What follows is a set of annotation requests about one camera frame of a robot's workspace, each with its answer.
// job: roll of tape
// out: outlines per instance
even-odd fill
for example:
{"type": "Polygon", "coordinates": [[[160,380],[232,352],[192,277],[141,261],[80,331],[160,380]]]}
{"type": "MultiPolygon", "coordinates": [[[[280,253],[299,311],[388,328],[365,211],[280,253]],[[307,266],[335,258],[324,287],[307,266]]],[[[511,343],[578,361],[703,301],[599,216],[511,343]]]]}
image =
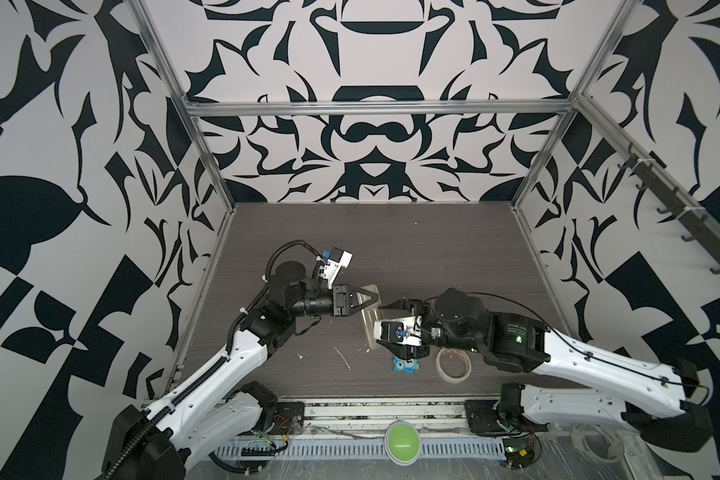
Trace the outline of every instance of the roll of tape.
{"type": "Polygon", "coordinates": [[[438,375],[440,375],[440,378],[445,380],[448,383],[461,383],[464,380],[469,377],[469,374],[472,373],[472,361],[469,359],[469,355],[463,350],[456,350],[456,349],[440,349],[438,352],[438,356],[434,359],[434,369],[438,371],[438,375]],[[443,371],[443,367],[440,365],[440,356],[444,353],[449,354],[456,354],[461,358],[462,361],[464,361],[464,366],[467,368],[467,371],[462,376],[450,376],[446,372],[443,371]]]}

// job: green button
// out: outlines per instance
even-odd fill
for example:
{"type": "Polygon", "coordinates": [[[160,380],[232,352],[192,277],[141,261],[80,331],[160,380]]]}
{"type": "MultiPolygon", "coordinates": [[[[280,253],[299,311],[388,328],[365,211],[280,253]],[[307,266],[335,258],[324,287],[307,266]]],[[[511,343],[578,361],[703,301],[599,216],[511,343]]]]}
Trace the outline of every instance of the green button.
{"type": "Polygon", "coordinates": [[[416,458],[419,449],[416,430],[404,423],[394,426],[389,433],[387,448],[392,456],[400,462],[410,462],[416,458]]]}

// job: green dome button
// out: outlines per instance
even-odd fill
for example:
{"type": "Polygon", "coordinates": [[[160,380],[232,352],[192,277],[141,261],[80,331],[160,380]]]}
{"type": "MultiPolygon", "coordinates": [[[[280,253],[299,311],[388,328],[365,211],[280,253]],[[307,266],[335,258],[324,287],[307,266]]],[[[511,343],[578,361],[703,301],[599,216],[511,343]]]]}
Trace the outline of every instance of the green dome button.
{"type": "Polygon", "coordinates": [[[411,424],[395,422],[387,428],[386,447],[389,457],[399,465],[411,465],[418,458],[421,439],[411,424]]]}

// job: blue object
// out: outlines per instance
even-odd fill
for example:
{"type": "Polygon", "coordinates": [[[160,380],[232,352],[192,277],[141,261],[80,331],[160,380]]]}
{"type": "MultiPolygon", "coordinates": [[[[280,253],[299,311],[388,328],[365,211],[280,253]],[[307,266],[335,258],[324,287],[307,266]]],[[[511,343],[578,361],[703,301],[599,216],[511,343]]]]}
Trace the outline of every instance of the blue object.
{"type": "Polygon", "coordinates": [[[392,370],[394,372],[414,373],[416,372],[416,370],[418,370],[418,360],[402,360],[394,357],[394,361],[392,362],[392,370]]]}

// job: black and white patterned wall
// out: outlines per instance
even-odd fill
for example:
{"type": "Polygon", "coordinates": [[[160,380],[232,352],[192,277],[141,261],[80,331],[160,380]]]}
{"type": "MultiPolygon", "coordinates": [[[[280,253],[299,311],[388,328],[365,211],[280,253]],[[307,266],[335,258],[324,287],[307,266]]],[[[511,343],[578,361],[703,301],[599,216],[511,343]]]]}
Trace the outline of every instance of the black and white patterned wall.
{"type": "MultiPolygon", "coordinates": [[[[271,102],[566,98],[618,1],[146,3],[190,101],[271,102]]],[[[509,200],[552,116],[206,118],[202,129],[237,201],[509,200]]]]}
{"type": "Polygon", "coordinates": [[[121,0],[0,2],[0,479],[99,475],[224,213],[121,0]]]}
{"type": "MultiPolygon", "coordinates": [[[[646,0],[593,92],[720,221],[720,0],[646,0]]],[[[693,454],[652,449],[668,478],[718,479],[720,275],[621,161],[578,116],[522,210],[583,340],[699,367],[714,439],[693,454]]]]}

